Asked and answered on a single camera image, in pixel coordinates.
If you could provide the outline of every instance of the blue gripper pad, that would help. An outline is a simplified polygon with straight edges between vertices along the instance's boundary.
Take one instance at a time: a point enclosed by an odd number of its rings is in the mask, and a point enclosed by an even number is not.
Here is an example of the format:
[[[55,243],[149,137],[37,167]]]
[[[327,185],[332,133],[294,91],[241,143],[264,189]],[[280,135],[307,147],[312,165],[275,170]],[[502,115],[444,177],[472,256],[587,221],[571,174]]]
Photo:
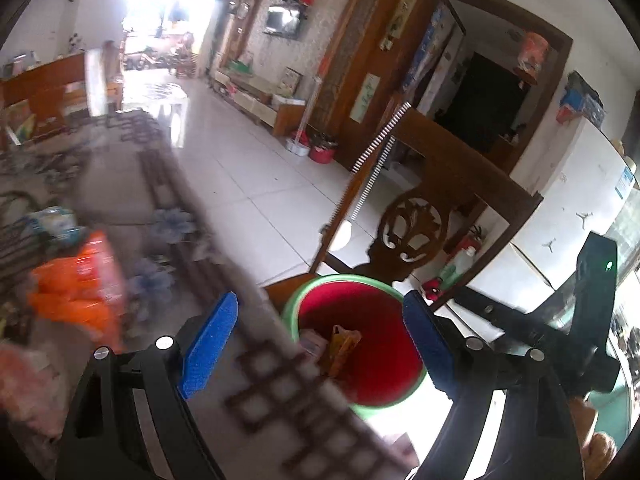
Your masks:
[[[458,383],[454,374],[454,357],[436,327],[435,314],[417,290],[409,292],[402,302],[402,319],[433,385],[455,399]]]
[[[184,399],[203,389],[238,320],[238,298],[226,293],[189,346],[178,390]]]

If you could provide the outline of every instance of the orange lantern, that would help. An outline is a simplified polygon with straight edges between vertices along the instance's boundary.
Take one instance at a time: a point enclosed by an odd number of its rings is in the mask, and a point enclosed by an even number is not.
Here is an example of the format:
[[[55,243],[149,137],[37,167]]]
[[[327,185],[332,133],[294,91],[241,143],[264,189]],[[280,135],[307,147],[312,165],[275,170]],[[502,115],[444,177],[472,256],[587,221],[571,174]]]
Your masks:
[[[538,84],[538,76],[545,62],[549,43],[535,32],[527,32],[522,40],[522,47],[518,54],[518,66],[513,71],[530,85]]]

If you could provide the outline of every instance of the picture frame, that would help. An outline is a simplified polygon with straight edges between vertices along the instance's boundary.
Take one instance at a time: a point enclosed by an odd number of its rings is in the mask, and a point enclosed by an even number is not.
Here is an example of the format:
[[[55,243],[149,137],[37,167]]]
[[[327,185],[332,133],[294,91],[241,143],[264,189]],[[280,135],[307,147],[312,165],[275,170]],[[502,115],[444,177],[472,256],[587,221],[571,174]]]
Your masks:
[[[302,74],[300,72],[297,72],[287,66],[282,73],[280,82],[278,83],[278,95],[281,95],[282,97],[293,97],[293,94],[295,94],[298,89],[301,79]]]

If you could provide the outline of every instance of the wall-mounted television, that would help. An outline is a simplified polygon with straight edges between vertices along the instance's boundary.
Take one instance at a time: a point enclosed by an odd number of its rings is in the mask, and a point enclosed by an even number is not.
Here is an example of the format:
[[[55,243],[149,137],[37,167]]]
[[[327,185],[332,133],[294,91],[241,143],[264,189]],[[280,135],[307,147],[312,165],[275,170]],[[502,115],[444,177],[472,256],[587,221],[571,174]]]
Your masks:
[[[292,2],[278,2],[269,7],[264,33],[296,40],[305,17],[306,6]]]

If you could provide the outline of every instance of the tv stand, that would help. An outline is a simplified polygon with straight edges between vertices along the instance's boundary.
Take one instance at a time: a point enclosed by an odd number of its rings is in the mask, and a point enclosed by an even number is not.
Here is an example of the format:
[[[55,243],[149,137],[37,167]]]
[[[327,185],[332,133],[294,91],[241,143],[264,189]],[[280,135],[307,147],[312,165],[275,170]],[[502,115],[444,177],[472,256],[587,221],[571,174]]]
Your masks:
[[[257,123],[268,124],[274,137],[287,136],[295,130],[305,111],[305,105],[281,104],[277,110],[270,106],[277,87],[257,75],[220,69],[213,75],[212,86],[220,94],[223,94],[222,88],[226,88],[228,95],[224,96],[225,99]]]

